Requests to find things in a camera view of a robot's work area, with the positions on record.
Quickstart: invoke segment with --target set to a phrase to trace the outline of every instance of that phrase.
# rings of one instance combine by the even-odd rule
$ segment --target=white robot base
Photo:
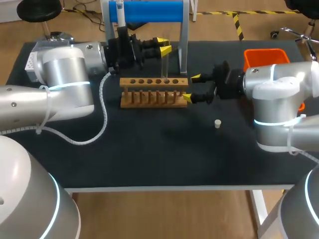
[[[19,143],[0,136],[0,238],[78,239],[70,195]]]

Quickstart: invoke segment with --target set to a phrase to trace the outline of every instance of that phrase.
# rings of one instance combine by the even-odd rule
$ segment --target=wooden test tube rack
[[[188,87],[187,78],[167,78],[165,80],[161,78],[121,78],[120,87],[124,88],[121,98],[122,108],[187,107],[187,101],[182,96]]]

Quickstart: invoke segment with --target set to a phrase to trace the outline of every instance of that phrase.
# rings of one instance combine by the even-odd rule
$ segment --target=black tabletop
[[[7,84],[38,87],[24,71],[34,43],[23,46]],[[291,62],[302,61],[293,41],[190,42],[188,76],[210,73],[213,64],[227,60],[242,68],[249,48],[282,48]],[[178,73],[177,54],[169,60],[169,75]],[[160,61],[148,61],[143,71],[131,69],[123,77],[158,77]],[[99,132],[103,115],[98,99],[101,77],[91,79],[94,112],[84,118],[52,122],[74,140],[84,141]],[[207,84],[189,87],[206,92]],[[22,144],[64,188],[121,186],[281,185],[295,184],[315,164],[302,155],[269,153],[256,144],[251,104],[245,99],[186,109],[121,109],[119,77],[104,87],[107,129],[100,139],[74,146],[49,132],[8,135]],[[314,100],[306,114],[318,114]],[[222,121],[215,129],[214,121]]]

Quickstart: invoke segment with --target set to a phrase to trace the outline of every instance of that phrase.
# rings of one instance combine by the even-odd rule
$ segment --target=blue roller
[[[117,22],[116,2],[109,2],[110,20]],[[125,1],[126,22],[183,22],[182,1]]]

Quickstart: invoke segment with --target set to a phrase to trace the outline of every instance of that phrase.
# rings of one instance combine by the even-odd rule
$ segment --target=orange bin
[[[289,58],[283,49],[247,49],[244,52],[244,72],[250,67],[269,66],[273,64],[290,63]],[[305,109],[305,103],[299,108],[299,111]]]

